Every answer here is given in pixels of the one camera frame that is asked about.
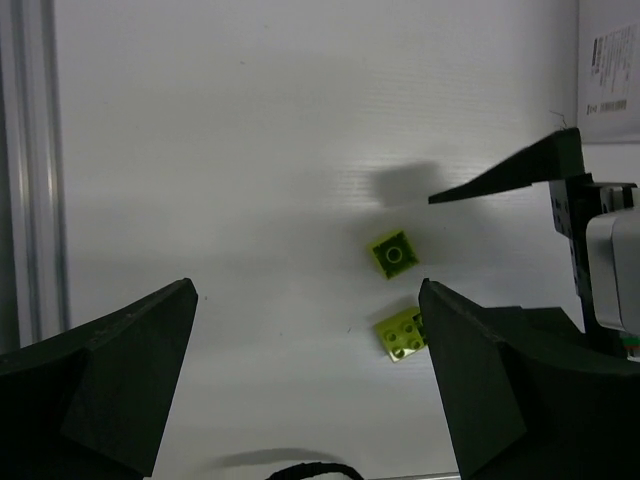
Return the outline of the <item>white divided storage box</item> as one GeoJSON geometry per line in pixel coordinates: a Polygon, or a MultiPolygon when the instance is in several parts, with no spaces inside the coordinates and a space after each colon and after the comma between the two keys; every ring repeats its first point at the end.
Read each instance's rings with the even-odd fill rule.
{"type": "Polygon", "coordinates": [[[587,143],[639,141],[639,1],[578,3],[577,124],[587,143]]]}

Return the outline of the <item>green and yellow lego stack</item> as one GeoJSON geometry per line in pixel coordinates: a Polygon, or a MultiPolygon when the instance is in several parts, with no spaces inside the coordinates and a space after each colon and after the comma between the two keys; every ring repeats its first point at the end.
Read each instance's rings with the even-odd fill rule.
{"type": "Polygon", "coordinates": [[[417,306],[379,321],[373,329],[393,363],[406,359],[427,346],[422,314],[417,306]]]}

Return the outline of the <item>yellow-green lego brick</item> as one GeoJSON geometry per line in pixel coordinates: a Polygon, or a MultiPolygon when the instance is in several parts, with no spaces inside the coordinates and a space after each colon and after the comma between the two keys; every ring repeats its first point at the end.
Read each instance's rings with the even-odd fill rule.
{"type": "Polygon", "coordinates": [[[418,256],[404,230],[383,235],[367,246],[382,276],[391,280],[419,264],[418,256]]]}

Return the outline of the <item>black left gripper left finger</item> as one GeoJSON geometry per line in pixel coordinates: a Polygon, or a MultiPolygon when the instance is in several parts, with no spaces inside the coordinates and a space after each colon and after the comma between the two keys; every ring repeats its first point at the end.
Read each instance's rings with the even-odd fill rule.
{"type": "Polygon", "coordinates": [[[151,477],[197,303],[181,279],[2,355],[2,478],[151,477]]]}

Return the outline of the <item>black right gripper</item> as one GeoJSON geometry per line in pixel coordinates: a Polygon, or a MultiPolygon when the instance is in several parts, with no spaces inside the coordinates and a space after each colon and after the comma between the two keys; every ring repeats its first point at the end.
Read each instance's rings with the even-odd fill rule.
{"type": "Polygon", "coordinates": [[[601,326],[595,316],[591,290],[587,224],[602,213],[600,201],[607,189],[638,186],[598,183],[584,173],[580,130],[572,127],[547,135],[463,185],[431,195],[428,201],[430,204],[455,202],[552,181],[549,188],[554,227],[569,240],[576,293],[585,305],[585,316],[601,326]]]}

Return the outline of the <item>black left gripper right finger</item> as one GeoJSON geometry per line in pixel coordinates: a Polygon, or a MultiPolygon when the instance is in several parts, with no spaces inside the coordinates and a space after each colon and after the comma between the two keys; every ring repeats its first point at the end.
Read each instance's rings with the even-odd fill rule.
{"type": "Polygon", "coordinates": [[[464,479],[635,479],[639,366],[559,308],[480,306],[425,280],[419,306],[464,479]]]}

